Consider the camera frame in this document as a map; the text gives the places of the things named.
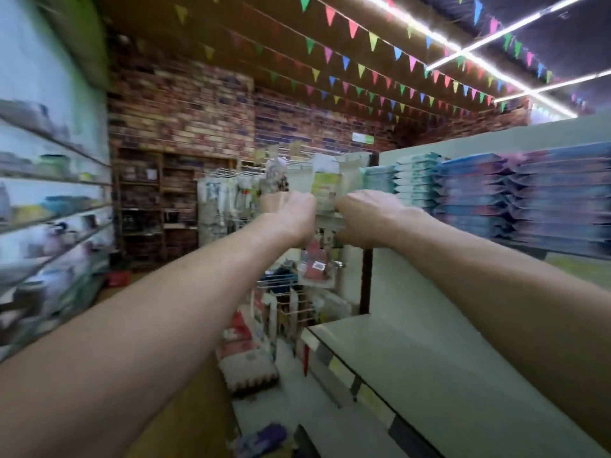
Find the hand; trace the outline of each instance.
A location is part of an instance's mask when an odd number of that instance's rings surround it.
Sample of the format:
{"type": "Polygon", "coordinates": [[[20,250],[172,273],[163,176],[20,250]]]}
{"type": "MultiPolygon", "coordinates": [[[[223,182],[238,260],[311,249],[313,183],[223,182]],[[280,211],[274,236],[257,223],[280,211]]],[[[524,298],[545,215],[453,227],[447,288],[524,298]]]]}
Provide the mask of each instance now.
{"type": "Polygon", "coordinates": [[[390,247],[393,226],[405,213],[414,211],[416,215],[426,215],[416,207],[405,207],[394,194],[372,190],[342,196],[335,208],[346,222],[346,228],[337,233],[337,239],[363,249],[390,247]]]}
{"type": "Polygon", "coordinates": [[[274,215],[281,233],[288,235],[290,247],[301,248],[314,236],[316,198],[298,191],[277,192],[261,197],[261,212],[274,215]]]}

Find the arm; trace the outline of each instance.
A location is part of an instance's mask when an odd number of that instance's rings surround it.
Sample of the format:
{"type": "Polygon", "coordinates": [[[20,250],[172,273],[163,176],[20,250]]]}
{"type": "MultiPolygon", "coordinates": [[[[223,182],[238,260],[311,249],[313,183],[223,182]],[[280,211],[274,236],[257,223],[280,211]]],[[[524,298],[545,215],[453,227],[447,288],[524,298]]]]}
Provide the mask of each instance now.
{"type": "Polygon", "coordinates": [[[312,195],[272,199],[276,213],[166,265],[0,365],[2,456],[119,456],[209,356],[240,298],[313,234],[312,195]]]}
{"type": "Polygon", "coordinates": [[[340,199],[339,238],[404,256],[524,377],[611,451],[611,293],[393,195],[340,199]]]}

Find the stacked plastic bag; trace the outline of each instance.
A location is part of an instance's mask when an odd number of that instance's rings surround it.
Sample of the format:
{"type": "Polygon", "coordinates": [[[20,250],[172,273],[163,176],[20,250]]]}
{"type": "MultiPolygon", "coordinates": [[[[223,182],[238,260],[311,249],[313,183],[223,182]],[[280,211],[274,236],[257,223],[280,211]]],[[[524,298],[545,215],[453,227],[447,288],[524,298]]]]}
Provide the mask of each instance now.
{"type": "Polygon", "coordinates": [[[441,162],[435,176],[435,217],[484,238],[507,238],[512,231],[507,198],[512,172],[508,160],[493,153],[441,162]]]}
{"type": "Polygon", "coordinates": [[[511,239],[611,256],[611,143],[523,153],[514,171],[507,183],[511,239]]]}
{"type": "Polygon", "coordinates": [[[393,193],[395,183],[393,181],[395,168],[393,165],[378,165],[377,167],[366,167],[361,169],[363,176],[363,189],[373,189],[393,193]]]}
{"type": "Polygon", "coordinates": [[[399,157],[395,164],[395,191],[405,206],[421,207],[429,213],[437,206],[435,172],[441,156],[436,153],[399,157]]]}

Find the led strip light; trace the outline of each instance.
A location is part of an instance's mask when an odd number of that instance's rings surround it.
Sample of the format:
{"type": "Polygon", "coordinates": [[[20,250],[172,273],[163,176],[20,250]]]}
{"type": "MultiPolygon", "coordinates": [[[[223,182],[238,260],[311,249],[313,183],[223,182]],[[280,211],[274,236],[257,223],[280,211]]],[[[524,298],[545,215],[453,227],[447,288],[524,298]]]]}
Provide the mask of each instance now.
{"type": "MultiPolygon", "coordinates": [[[[424,35],[428,35],[431,39],[435,40],[437,43],[440,43],[443,46],[448,47],[452,51],[457,52],[462,49],[460,45],[454,43],[453,41],[448,40],[446,37],[441,35],[439,32],[432,31],[431,29],[429,29],[429,27],[426,24],[414,18],[414,16],[412,16],[411,14],[398,10],[394,6],[388,6],[384,0],[367,0],[367,1],[378,6],[378,8],[386,11],[387,13],[392,14],[397,19],[401,20],[402,22],[409,25],[413,29],[419,31],[420,33],[423,33],[424,35]]],[[[546,96],[543,96],[539,94],[538,92],[533,91],[530,88],[530,86],[524,84],[523,82],[521,82],[520,80],[517,80],[514,77],[504,74],[503,72],[498,70],[494,65],[485,61],[483,58],[480,58],[479,56],[476,56],[471,52],[467,52],[463,54],[463,56],[467,58],[468,60],[470,60],[471,62],[477,64],[482,69],[486,70],[488,73],[492,74],[493,76],[496,76],[498,79],[501,79],[504,82],[511,84],[514,87],[518,88],[519,90],[522,90],[524,93],[526,93],[526,95],[532,95],[533,98],[538,99],[546,106],[551,107],[552,109],[556,110],[557,112],[560,112],[561,114],[565,115],[566,117],[569,117],[569,118],[579,117],[578,114],[573,112],[568,107],[563,106],[561,103],[557,102],[554,99],[549,99],[546,96]]]]}
{"type": "Polygon", "coordinates": [[[531,22],[535,22],[537,19],[545,16],[546,14],[554,13],[554,11],[561,10],[562,8],[572,5],[573,3],[577,3],[578,1],[581,1],[581,0],[561,0],[558,3],[555,3],[554,5],[546,7],[544,10],[531,14],[530,16],[525,17],[518,22],[514,22],[513,24],[509,25],[508,27],[502,30],[499,30],[498,32],[495,32],[492,35],[488,35],[487,37],[482,38],[481,40],[478,40],[475,43],[472,43],[471,45],[463,48],[460,51],[457,51],[456,53],[453,53],[443,59],[440,59],[439,61],[435,61],[433,64],[426,66],[426,68],[427,69],[437,69],[439,68],[439,66],[442,66],[443,64],[446,64],[447,62],[452,61],[453,59],[456,59],[462,56],[463,54],[468,53],[469,51],[473,51],[474,49],[484,46],[490,43],[491,41],[496,40],[497,38],[501,38],[502,36],[504,36],[505,34],[508,34],[509,32],[513,32],[514,30],[520,29],[524,27],[525,25],[530,24],[531,22]]]}
{"type": "MultiPolygon", "coordinates": [[[[555,90],[556,88],[562,88],[568,85],[580,84],[581,82],[587,82],[588,80],[594,80],[594,79],[598,79],[599,77],[604,77],[608,75],[611,75],[611,69],[607,69],[606,71],[598,72],[596,74],[588,74],[586,76],[577,77],[576,79],[567,80],[566,82],[561,82],[559,84],[546,85],[545,87],[534,88],[531,91],[533,91],[534,93],[540,93],[541,91],[555,90]]],[[[501,102],[501,101],[508,101],[510,99],[522,98],[523,96],[526,96],[527,94],[528,93],[524,92],[524,93],[512,94],[510,96],[502,96],[501,98],[494,99],[494,102],[501,102]]]]}

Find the green pennant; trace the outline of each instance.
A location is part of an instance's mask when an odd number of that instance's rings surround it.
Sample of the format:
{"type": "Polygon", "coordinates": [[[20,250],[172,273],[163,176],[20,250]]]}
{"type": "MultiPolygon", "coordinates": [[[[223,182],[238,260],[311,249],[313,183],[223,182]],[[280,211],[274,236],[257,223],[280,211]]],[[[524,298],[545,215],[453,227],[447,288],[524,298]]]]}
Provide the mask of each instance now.
{"type": "Polygon", "coordinates": [[[517,59],[518,56],[520,56],[520,50],[522,49],[522,43],[518,42],[518,40],[516,40],[513,44],[513,55],[514,57],[517,59]]]}
{"type": "Polygon", "coordinates": [[[503,45],[503,49],[505,51],[507,51],[509,49],[509,44],[511,43],[511,34],[510,33],[506,33],[505,34],[505,44],[503,45]]]}
{"type": "Polygon", "coordinates": [[[307,53],[310,54],[312,52],[312,48],[314,48],[314,40],[309,37],[306,37],[305,44],[307,46],[307,53]]]}
{"type": "Polygon", "coordinates": [[[371,51],[376,49],[376,45],[378,44],[378,35],[373,32],[369,32],[369,43],[371,45],[371,51]]]}
{"type": "Polygon", "coordinates": [[[310,0],[301,0],[301,9],[305,11],[310,0]]]}

